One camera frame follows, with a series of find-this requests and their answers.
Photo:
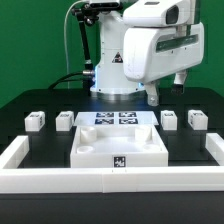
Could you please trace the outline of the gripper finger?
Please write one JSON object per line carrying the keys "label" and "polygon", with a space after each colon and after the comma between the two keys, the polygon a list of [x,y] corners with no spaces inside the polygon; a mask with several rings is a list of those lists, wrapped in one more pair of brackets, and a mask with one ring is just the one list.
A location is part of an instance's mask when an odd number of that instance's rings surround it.
{"label": "gripper finger", "polygon": [[175,74],[174,83],[172,85],[172,93],[182,95],[184,93],[184,84],[187,78],[186,71],[180,71]]}
{"label": "gripper finger", "polygon": [[151,82],[149,84],[144,85],[145,91],[147,93],[147,102],[150,106],[157,106],[159,103],[159,96],[157,92],[157,84],[155,82]]}

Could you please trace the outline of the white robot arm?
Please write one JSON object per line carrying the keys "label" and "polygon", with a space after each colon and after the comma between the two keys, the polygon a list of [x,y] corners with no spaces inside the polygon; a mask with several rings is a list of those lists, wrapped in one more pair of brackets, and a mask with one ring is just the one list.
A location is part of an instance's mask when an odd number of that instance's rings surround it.
{"label": "white robot arm", "polygon": [[91,95],[114,101],[145,94],[156,106],[158,81],[169,75],[181,94],[187,70],[204,55],[200,6],[201,0],[81,0],[72,7],[94,77]]}

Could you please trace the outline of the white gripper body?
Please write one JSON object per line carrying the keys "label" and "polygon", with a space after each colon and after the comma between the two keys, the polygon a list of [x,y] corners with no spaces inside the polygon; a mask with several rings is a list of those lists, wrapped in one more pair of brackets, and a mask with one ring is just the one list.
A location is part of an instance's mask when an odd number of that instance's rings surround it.
{"label": "white gripper body", "polygon": [[193,25],[187,36],[178,36],[175,27],[129,28],[124,36],[124,74],[133,82],[148,84],[196,66],[203,55],[202,23]]}

